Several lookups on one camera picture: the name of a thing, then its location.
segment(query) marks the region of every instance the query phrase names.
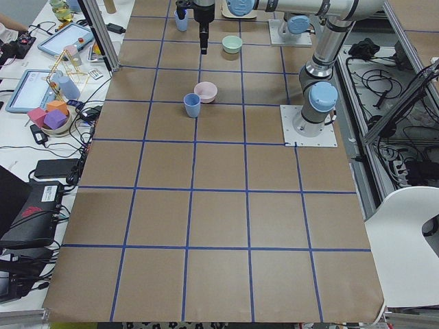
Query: orange block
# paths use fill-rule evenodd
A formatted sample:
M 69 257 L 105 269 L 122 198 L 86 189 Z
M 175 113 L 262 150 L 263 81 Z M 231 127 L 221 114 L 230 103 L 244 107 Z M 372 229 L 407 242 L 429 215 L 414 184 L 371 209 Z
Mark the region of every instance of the orange block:
M 67 110 L 67 104 L 65 101 L 50 101 L 46 104 L 46 109 L 48 112 L 51 112 L 53 110 L 59 110 L 65 115 L 69 115 L 69 110 Z

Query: pink block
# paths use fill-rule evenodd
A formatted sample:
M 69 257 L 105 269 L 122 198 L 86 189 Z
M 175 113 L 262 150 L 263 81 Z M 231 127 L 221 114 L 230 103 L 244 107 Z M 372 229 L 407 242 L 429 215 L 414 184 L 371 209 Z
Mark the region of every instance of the pink block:
M 34 108 L 32 111 L 27 113 L 29 119 L 35 123 L 39 128 L 44 125 L 44 119 L 46 117 L 46 111 L 42 108 Z
M 48 125 L 51 129 L 58 129 L 65 124 L 67 116 L 59 110 L 53 110 L 46 114 L 44 118 L 45 125 Z

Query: person's arm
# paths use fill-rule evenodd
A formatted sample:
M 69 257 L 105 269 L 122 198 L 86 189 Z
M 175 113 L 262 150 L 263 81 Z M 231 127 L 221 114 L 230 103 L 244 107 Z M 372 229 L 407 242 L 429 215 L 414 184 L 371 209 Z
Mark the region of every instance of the person's arm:
M 8 17 L 2 13 L 0 13 L 0 23 L 5 25 L 5 27 L 7 29 L 14 29 L 15 31 L 20 31 L 20 32 L 27 31 L 29 28 L 28 26 L 14 21 L 10 17 Z

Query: bottle with green liquid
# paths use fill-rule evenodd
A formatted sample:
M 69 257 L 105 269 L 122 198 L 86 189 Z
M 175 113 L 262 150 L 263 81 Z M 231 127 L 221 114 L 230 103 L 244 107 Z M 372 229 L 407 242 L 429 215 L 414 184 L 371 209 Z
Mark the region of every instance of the bottle with green liquid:
M 49 0 L 49 3 L 52 6 L 52 12 L 60 22 L 66 23 L 73 20 L 73 14 L 65 0 Z

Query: bowl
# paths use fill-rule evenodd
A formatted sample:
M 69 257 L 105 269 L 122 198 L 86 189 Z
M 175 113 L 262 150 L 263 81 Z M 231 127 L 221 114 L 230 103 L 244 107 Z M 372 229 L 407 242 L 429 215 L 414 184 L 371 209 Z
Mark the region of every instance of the bowl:
M 202 103 L 211 103 L 215 100 L 218 88 L 212 82 L 204 81 L 197 84 L 193 92 L 200 97 Z
M 69 128 L 70 128 L 70 125 L 72 124 L 72 122 L 73 122 L 73 115 L 69 111 L 69 115 L 67 117 L 66 122 L 64 122 L 64 125 L 62 125 L 59 128 L 56 128 L 56 129 L 45 128 L 45 126 L 42 126 L 41 130 L 46 135 L 49 135 L 52 137 L 63 137 L 69 133 Z
M 242 47 L 242 39 L 238 36 L 226 36 L 222 39 L 222 48 L 226 53 L 239 53 Z

